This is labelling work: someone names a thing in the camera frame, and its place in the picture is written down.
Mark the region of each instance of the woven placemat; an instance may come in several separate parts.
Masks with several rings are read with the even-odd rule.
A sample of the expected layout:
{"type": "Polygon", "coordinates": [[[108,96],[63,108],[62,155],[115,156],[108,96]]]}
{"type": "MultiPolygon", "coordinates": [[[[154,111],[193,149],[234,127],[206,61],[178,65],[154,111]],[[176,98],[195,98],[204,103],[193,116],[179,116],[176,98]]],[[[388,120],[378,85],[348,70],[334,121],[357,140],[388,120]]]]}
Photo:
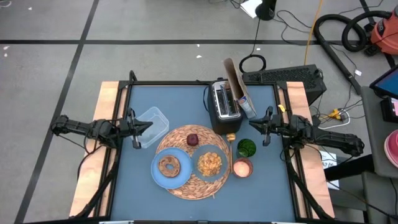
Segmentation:
{"type": "Polygon", "coordinates": [[[209,196],[214,196],[214,194],[223,186],[230,172],[229,148],[223,138],[209,128],[200,125],[186,125],[174,129],[160,142],[157,147],[156,154],[165,148],[177,147],[183,149],[192,157],[193,152],[205,144],[218,146],[226,154],[228,168],[224,176],[214,182],[207,182],[199,179],[195,174],[191,174],[190,179],[183,186],[177,189],[168,189],[171,194],[183,199],[199,200],[209,196]],[[199,145],[189,146],[187,144],[187,136],[189,134],[198,135],[199,145]]]}

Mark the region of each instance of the cardboard box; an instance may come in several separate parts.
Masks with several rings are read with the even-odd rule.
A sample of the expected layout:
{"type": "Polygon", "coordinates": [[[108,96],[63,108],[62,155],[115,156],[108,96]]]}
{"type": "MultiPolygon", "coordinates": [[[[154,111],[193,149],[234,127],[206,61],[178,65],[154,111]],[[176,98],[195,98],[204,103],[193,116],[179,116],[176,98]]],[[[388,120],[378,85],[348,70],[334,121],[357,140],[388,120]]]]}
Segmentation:
{"type": "Polygon", "coordinates": [[[254,109],[253,102],[250,99],[248,89],[242,80],[242,76],[238,73],[232,59],[227,58],[224,60],[224,67],[226,70],[229,85],[232,89],[234,100],[236,100],[239,106],[246,113],[246,116],[251,119],[257,116],[256,110],[254,109]]]}

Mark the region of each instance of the blue tabletop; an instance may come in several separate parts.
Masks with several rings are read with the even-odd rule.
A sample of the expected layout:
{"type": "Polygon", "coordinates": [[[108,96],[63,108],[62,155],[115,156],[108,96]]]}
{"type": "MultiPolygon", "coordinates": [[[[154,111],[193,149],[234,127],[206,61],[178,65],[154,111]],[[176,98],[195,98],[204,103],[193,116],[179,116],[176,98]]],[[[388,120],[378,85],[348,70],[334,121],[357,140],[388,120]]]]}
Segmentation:
{"type": "MultiPolygon", "coordinates": [[[[170,131],[187,124],[211,128],[203,106],[205,86],[133,86],[129,106],[136,114],[156,106],[169,120],[170,131]]],[[[268,106],[276,108],[271,86],[248,86],[258,118],[268,106]]],[[[215,198],[184,200],[159,187],[150,174],[150,164],[162,138],[147,149],[132,148],[123,141],[111,220],[208,220],[236,222],[294,222],[286,165],[279,159],[282,140],[271,136],[271,144],[262,146],[263,137],[247,118],[236,133],[233,156],[241,139],[252,139],[257,152],[250,157],[254,170],[250,177],[231,175],[215,198]]]]}

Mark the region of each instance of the floor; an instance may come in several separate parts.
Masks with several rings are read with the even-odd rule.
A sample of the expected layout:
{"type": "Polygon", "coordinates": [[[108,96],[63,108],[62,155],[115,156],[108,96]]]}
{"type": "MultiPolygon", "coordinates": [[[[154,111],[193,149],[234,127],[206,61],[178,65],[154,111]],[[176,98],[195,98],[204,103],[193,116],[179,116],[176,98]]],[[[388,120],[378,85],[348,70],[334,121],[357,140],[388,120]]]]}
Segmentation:
{"type": "MultiPolygon", "coordinates": [[[[379,0],[366,2],[373,6],[379,0]]],[[[384,0],[371,10],[390,11],[395,5],[395,0],[384,0]]],[[[317,7],[318,1],[312,0],[277,2],[277,10],[291,11],[308,25],[317,7]]],[[[360,0],[324,0],[320,14],[356,7],[361,7],[360,0]]],[[[362,12],[357,9],[345,16],[353,18],[362,12]]],[[[306,29],[286,12],[281,16],[292,26],[306,29]]],[[[256,26],[257,20],[230,2],[215,0],[13,0],[9,7],[0,7],[2,223],[68,217],[83,151],[47,134],[54,116],[67,114],[90,121],[101,82],[126,80],[130,70],[139,80],[225,77],[221,61],[231,57],[238,63],[249,54],[256,26]],[[40,163],[36,164],[38,158],[45,158],[42,169],[40,163]],[[40,176],[32,176],[34,168],[41,170],[40,176]]],[[[338,22],[326,22],[321,32],[327,40],[340,40],[343,28],[338,22]]],[[[305,47],[283,42],[283,29],[284,25],[276,21],[260,23],[258,39],[263,44],[256,46],[256,53],[265,56],[269,69],[303,64],[305,47]]],[[[288,29],[284,38],[305,42],[308,35],[288,29]]],[[[350,39],[355,40],[355,34],[350,34],[350,39]]],[[[353,71],[349,60],[337,54],[353,71]]],[[[362,53],[347,55],[362,71],[357,77],[361,85],[369,85],[390,68],[382,54],[372,58],[362,53]]],[[[343,107],[348,99],[348,82],[319,45],[310,46],[308,63],[316,64],[325,76],[328,91],[320,111],[329,113],[343,107]]],[[[260,67],[255,59],[244,65],[245,70],[252,71],[260,67]]],[[[352,92],[349,104],[359,99],[352,92]]],[[[350,112],[355,117],[363,115],[361,106],[350,112]]],[[[364,119],[354,119],[333,130],[357,134],[366,144],[364,154],[370,153],[364,119]]],[[[330,151],[346,157],[338,150],[330,151]]],[[[345,213],[336,214],[347,219],[345,213]]]]}

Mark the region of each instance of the vacuum hose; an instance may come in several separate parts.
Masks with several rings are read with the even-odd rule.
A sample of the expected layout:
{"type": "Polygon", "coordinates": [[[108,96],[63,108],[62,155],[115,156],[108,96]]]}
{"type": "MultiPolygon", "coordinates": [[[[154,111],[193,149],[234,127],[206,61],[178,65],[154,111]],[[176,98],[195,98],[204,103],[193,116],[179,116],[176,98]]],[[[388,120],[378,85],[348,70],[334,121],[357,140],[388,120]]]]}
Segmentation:
{"type": "Polygon", "coordinates": [[[351,83],[351,85],[354,87],[355,92],[360,95],[361,94],[361,85],[355,80],[355,77],[349,72],[349,70],[344,66],[343,62],[338,58],[336,53],[333,51],[333,49],[330,47],[329,43],[323,38],[319,31],[319,27],[323,24],[325,21],[329,20],[335,20],[335,21],[340,21],[344,22],[347,24],[345,27],[341,41],[343,43],[343,46],[345,49],[351,51],[351,52],[357,52],[365,48],[368,40],[366,38],[366,33],[358,25],[358,22],[362,19],[368,18],[368,17],[381,17],[381,18],[389,18],[391,16],[391,12],[386,12],[386,11],[371,11],[371,12],[365,12],[354,19],[347,18],[342,15],[338,14],[328,14],[319,17],[319,19],[316,21],[314,28],[313,28],[313,34],[315,38],[319,41],[319,44],[322,46],[322,48],[325,50],[325,52],[329,55],[331,60],[336,64],[336,66],[339,68],[339,70],[343,73],[344,77],[351,83]],[[348,32],[354,29],[355,32],[359,36],[359,44],[357,46],[351,45],[348,41],[348,32]]]}
{"type": "Polygon", "coordinates": [[[354,19],[350,20],[347,23],[347,26],[344,28],[343,34],[341,35],[341,41],[345,49],[349,50],[350,52],[359,52],[360,50],[364,49],[367,44],[366,33],[361,29],[361,32],[357,32],[359,35],[359,44],[357,46],[353,46],[348,42],[348,32],[353,28],[353,26],[357,25],[357,23],[365,18],[369,17],[380,17],[380,18],[390,18],[391,12],[386,11],[370,11],[365,12],[354,19]]]}

